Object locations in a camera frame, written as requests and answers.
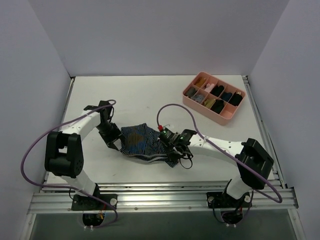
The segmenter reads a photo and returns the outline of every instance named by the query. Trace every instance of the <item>gray floor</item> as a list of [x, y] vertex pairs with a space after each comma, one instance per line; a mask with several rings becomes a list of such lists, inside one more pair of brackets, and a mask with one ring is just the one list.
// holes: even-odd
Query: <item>gray floor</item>
[[39, 214], [32, 240], [295, 240], [287, 210], [253, 210], [236, 228], [218, 223], [212, 212], [120, 213], [116, 223], [84, 231], [80, 214]]

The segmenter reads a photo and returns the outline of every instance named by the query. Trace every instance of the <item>white backdrop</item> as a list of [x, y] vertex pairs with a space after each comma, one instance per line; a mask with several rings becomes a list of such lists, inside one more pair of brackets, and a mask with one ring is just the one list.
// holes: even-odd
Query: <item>white backdrop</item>
[[290, 0], [250, 76], [308, 240], [320, 236], [319, 13], [319, 0]]
[[[17, 240], [37, 189], [20, 174], [29, 145], [60, 122], [70, 84], [58, 53], [27, 0], [0, 1], [0, 235]], [[43, 180], [45, 142], [26, 173]]]
[[249, 74], [288, 0], [29, 0], [71, 76]]

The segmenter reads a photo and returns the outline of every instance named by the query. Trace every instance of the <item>black and white striped fabric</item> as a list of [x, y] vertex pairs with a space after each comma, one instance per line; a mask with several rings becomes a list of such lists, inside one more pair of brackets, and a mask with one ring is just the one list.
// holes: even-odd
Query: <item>black and white striped fabric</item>
[[124, 140], [121, 140], [120, 152], [123, 155], [144, 160], [146, 163], [166, 162], [172, 168], [177, 165], [169, 160], [164, 146], [158, 140], [160, 132], [148, 127], [146, 123], [122, 127], [121, 132]]

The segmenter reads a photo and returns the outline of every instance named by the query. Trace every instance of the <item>pink storage box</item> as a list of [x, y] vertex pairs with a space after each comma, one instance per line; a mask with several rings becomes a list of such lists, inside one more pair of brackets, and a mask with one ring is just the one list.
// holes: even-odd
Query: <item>pink storage box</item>
[[[201, 78], [205, 78], [205, 82], [204, 84], [202, 84], [201, 87], [197, 87], [195, 86], [195, 84], [201, 79]], [[209, 92], [206, 92], [205, 91], [205, 88], [207, 86], [207, 84], [215, 84], [214, 86], [224, 86], [224, 90], [223, 92], [219, 95], [219, 96], [215, 96], [215, 95], [212, 95], [211, 93]], [[201, 103], [198, 103], [194, 100], [192, 100], [191, 98], [189, 98], [188, 96], [186, 96], [186, 92], [190, 89], [190, 88], [195, 88], [196, 89], [196, 93], [195, 94], [202, 94], [205, 96], [204, 100], [201, 102]], [[224, 107], [222, 109], [222, 111], [220, 112], [220, 114], [210, 110], [209, 108], [205, 107], [204, 106], [204, 103], [206, 101], [206, 99], [219, 99], [219, 100], [222, 100], [220, 97], [222, 96], [222, 94], [226, 92], [226, 93], [232, 93], [232, 96], [233, 94], [235, 93], [240, 93], [241, 96], [242, 96], [242, 101], [240, 102], [240, 104], [238, 106], [234, 106], [234, 105], [231, 105], [230, 103], [226, 102], [226, 101], [223, 101], [224, 103]], [[235, 115], [236, 111], [238, 110], [238, 108], [241, 106], [241, 104], [243, 103], [244, 101], [244, 98], [246, 97], [246, 93], [233, 86], [233, 85], [230, 85], [208, 73], [205, 73], [205, 72], [200, 72], [193, 80], [192, 82], [186, 87], [186, 89], [183, 91], [182, 93], [182, 102], [184, 105], [192, 108], [193, 110], [197, 111], [198, 113], [206, 116], [207, 118], [217, 122], [218, 124], [220, 125], [226, 125], [232, 118], [233, 116]]]

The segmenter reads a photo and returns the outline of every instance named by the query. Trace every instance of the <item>white table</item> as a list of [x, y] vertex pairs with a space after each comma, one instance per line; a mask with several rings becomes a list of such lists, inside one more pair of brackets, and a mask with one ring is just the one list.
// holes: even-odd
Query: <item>white table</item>
[[[166, 104], [182, 104], [182, 91], [195, 76], [80, 76], [75, 78], [67, 105], [64, 121], [78, 117], [87, 105], [97, 105], [100, 100], [115, 99], [115, 113], [112, 121], [119, 128], [147, 123], [157, 129], [156, 115]], [[217, 75], [217, 78], [246, 91], [240, 75]], [[246, 97], [234, 118], [221, 126], [193, 111], [199, 130], [218, 139], [246, 141], [247, 138], [262, 138], [256, 119]], [[165, 108], [160, 114], [160, 124], [170, 124], [175, 131], [193, 129], [188, 113], [176, 106]], [[228, 181], [238, 169], [234, 165], [195, 155], [193, 167], [174, 168], [164, 162], [140, 164], [120, 152], [107, 148], [98, 131], [94, 129], [82, 142], [84, 170], [96, 183], [176, 183], [199, 181]], [[271, 173], [270, 180], [275, 179]], [[49, 174], [47, 183], [65, 184], [60, 178]]]

